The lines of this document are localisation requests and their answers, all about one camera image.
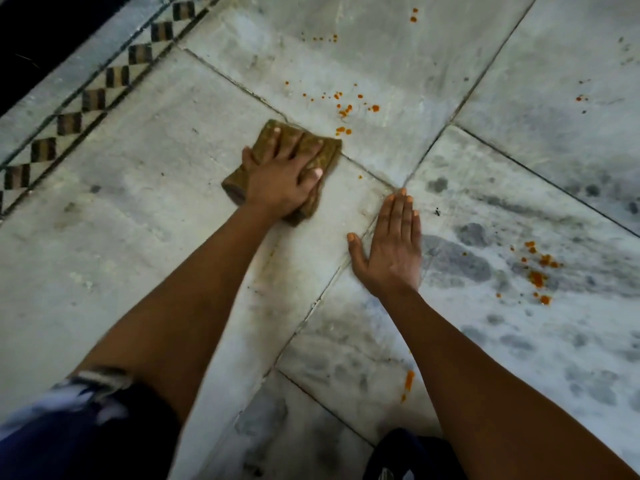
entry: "forearm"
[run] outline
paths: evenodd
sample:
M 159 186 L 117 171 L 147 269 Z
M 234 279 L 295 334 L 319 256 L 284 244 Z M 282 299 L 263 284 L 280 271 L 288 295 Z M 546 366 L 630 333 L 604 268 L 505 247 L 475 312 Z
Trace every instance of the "forearm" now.
M 237 290 L 273 218 L 242 206 L 134 306 L 78 369 L 120 367 L 154 387 L 186 420 Z
M 420 368 L 470 479 L 637 478 L 562 409 L 485 354 L 404 288 L 381 302 Z

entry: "checkered border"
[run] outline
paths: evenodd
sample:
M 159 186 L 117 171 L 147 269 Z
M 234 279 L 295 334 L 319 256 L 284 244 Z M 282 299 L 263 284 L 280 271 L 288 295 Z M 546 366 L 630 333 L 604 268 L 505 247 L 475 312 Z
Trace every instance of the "checkered border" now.
M 156 62 L 219 0 L 170 0 L 37 133 L 0 164 L 0 219 L 6 217 L 131 92 Z

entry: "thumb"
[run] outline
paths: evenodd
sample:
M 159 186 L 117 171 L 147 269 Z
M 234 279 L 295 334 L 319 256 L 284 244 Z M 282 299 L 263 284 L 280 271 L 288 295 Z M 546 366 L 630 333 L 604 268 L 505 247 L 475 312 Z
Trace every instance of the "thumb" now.
M 320 180 L 320 177 L 322 177 L 322 174 L 322 168 L 314 168 L 311 171 L 305 172 L 304 178 L 298 185 L 298 189 L 301 193 L 304 194 L 305 198 L 308 197 L 309 193 L 311 193 L 311 190 L 313 190 L 313 188 L 316 186 L 316 184 Z
M 361 276 L 367 269 L 367 258 L 364 256 L 362 241 L 356 234 L 350 232 L 347 234 L 347 242 L 349 243 L 349 254 L 351 255 L 353 272 L 358 279 L 362 280 Z

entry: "brown cloth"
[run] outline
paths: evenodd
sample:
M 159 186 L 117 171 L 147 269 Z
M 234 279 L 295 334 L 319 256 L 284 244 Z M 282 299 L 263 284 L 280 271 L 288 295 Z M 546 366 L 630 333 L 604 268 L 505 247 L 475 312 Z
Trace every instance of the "brown cloth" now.
M 258 164 L 262 163 L 262 156 L 269 141 L 269 137 L 272 135 L 273 130 L 276 127 L 282 129 L 282 136 L 280 137 L 281 141 L 286 141 L 288 138 L 291 138 L 293 136 L 295 131 L 299 131 L 299 129 L 288 126 L 284 123 L 281 123 L 280 121 L 268 120 L 267 124 L 265 124 L 265 126 L 260 131 L 258 140 L 256 140 L 255 144 L 253 145 L 253 156 L 255 157 Z M 297 151 L 300 152 L 311 148 L 319 139 L 319 136 L 305 132 L 300 139 Z M 302 204 L 298 209 L 295 209 L 290 215 L 284 217 L 284 220 L 286 222 L 294 226 L 297 226 L 304 219 L 308 219 L 314 215 L 318 207 L 318 203 L 320 202 L 320 192 L 322 190 L 322 186 L 324 185 L 324 179 L 327 177 L 327 175 L 329 175 L 329 173 L 331 173 L 336 163 L 338 163 L 338 159 L 340 158 L 340 153 L 342 151 L 342 140 L 334 138 L 322 138 L 322 140 L 324 140 L 322 149 L 320 149 L 320 152 L 317 154 L 316 158 L 311 160 L 302 170 L 300 178 L 304 177 L 306 172 L 308 172 L 309 170 L 313 170 L 314 168 L 322 168 L 322 177 L 320 177 L 320 181 L 311 191 L 308 199 L 304 202 L 304 204 Z M 240 205 L 244 202 L 248 183 L 249 174 L 247 170 L 245 170 L 245 168 L 240 165 L 240 167 L 238 167 L 235 172 L 233 172 L 222 181 L 222 188 L 225 190 L 225 192 L 227 192 L 231 200 Z

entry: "dark pants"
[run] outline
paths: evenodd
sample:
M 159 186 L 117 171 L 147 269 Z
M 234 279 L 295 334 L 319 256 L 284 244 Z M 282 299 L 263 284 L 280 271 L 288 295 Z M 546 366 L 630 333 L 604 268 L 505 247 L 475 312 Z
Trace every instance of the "dark pants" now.
M 451 445 L 394 429 L 373 450 L 364 480 L 467 480 Z

